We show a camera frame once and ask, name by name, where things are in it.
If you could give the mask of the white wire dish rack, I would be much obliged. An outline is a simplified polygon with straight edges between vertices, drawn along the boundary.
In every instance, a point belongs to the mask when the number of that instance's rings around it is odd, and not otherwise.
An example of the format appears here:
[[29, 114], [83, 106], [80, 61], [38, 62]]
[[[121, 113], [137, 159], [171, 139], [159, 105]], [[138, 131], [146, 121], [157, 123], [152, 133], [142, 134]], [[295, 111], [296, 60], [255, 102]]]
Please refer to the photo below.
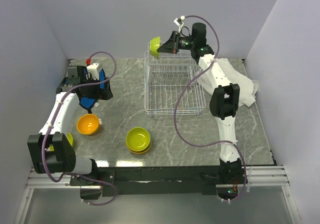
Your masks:
[[187, 84], [201, 72], [189, 50], [177, 54], [160, 53], [155, 59], [148, 50], [144, 53], [144, 108], [148, 115], [171, 116], [181, 92], [177, 115], [197, 115], [206, 107], [201, 80]]

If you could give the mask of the green shallow bowl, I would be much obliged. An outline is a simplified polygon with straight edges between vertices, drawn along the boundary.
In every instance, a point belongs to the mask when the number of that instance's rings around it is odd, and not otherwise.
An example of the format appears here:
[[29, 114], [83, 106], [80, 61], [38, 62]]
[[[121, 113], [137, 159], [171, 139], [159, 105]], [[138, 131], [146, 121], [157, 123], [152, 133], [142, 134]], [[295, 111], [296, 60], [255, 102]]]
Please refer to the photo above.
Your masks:
[[125, 144], [133, 152], [141, 153], [149, 148], [152, 143], [150, 132], [143, 127], [134, 127], [128, 131]]

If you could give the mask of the orange shallow bowl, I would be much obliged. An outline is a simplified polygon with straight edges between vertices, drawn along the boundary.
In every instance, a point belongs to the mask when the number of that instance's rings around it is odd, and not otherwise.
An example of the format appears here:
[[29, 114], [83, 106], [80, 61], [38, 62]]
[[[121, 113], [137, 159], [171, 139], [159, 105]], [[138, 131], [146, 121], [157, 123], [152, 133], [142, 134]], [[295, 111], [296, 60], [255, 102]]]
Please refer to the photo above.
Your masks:
[[151, 146], [149, 146], [147, 149], [143, 150], [143, 151], [134, 151], [130, 148], [128, 148], [130, 152], [134, 153], [134, 154], [144, 154], [146, 152], [148, 152], [151, 149]]

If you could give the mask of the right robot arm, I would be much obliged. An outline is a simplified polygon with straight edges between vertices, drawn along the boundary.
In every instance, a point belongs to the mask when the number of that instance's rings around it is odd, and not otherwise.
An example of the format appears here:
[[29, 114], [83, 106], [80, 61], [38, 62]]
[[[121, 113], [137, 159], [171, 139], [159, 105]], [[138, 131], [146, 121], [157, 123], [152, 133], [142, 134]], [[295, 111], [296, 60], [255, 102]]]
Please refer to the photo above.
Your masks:
[[157, 52], [177, 54], [181, 49], [189, 50], [196, 64], [202, 69], [197, 76], [206, 75], [209, 78], [209, 83], [213, 88], [209, 110], [215, 117], [219, 131], [218, 177], [223, 183], [233, 183], [243, 175], [235, 132], [240, 87], [227, 78], [216, 61], [215, 52], [207, 44], [206, 25], [201, 22], [194, 23], [189, 36], [182, 34], [182, 28], [180, 26], [178, 31], [173, 31], [169, 39], [157, 49]]

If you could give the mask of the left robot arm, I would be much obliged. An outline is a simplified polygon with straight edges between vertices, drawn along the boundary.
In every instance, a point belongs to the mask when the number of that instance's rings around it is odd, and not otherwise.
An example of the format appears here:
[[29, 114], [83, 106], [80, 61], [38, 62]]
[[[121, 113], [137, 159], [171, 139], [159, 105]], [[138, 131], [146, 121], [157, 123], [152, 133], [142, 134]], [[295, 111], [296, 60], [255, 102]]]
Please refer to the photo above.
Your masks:
[[78, 107], [91, 112], [96, 102], [112, 97], [110, 79], [101, 64], [69, 66], [56, 89], [55, 103], [45, 125], [27, 140], [36, 173], [79, 174], [88, 185], [96, 184], [100, 179], [96, 162], [76, 156], [67, 132]]

